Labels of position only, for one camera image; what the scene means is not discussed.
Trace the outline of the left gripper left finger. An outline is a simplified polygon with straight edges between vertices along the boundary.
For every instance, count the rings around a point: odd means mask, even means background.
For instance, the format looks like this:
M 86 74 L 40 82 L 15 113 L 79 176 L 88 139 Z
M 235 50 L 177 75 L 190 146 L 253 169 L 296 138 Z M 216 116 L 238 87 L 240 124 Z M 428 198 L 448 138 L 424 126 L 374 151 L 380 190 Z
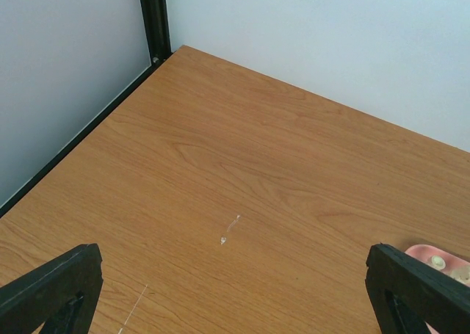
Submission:
M 80 244 L 1 287 L 2 333 L 88 333 L 103 285 L 99 246 Z

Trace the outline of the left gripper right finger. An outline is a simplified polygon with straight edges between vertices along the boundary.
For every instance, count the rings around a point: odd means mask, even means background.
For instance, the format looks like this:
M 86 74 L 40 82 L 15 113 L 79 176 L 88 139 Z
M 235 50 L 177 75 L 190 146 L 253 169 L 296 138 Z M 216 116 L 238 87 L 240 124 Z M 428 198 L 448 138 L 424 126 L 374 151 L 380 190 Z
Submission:
M 389 244 L 371 246 L 366 266 L 382 333 L 469 332 L 469 287 Z

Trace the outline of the white chess knight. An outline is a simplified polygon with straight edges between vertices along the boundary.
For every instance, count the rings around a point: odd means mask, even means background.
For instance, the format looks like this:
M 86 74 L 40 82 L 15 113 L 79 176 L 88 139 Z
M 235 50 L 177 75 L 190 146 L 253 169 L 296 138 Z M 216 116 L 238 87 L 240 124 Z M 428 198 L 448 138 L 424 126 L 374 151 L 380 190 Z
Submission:
M 427 264 L 438 271 L 445 269 L 447 266 L 446 261 L 439 255 L 431 255 L 427 260 Z

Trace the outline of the white chess bishop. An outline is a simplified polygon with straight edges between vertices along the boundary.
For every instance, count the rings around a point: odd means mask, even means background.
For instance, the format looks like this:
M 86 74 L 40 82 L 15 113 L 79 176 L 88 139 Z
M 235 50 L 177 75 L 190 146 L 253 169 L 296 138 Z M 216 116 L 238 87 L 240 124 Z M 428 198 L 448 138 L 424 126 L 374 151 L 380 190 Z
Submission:
M 468 285 L 470 283 L 470 268 L 469 266 L 462 266 L 460 268 L 453 269 L 449 276 L 462 283 Z

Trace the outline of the pink plastic tray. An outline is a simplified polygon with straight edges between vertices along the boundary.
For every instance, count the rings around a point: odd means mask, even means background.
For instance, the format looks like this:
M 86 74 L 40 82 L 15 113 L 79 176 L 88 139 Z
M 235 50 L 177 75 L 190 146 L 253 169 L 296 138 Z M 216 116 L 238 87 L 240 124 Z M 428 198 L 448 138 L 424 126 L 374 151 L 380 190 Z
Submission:
M 428 244 L 415 244 L 405 254 L 469 287 L 468 261 Z

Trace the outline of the black aluminium frame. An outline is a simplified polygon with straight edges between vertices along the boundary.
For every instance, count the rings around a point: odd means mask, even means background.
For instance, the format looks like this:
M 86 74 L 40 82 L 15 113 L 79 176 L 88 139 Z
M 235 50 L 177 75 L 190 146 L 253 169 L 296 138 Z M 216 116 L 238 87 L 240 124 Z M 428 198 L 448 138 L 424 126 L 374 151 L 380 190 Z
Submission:
M 39 172 L 29 179 L 1 207 L 1 215 L 5 215 L 19 200 L 35 187 L 51 170 L 53 170 L 87 135 L 101 124 L 119 105 L 121 105 L 158 67 L 172 54 L 170 32 L 167 17 L 166 0 L 140 0 L 145 26 L 151 65 L 130 83 L 110 104 L 108 104 L 93 120 L 90 121 L 56 156 Z

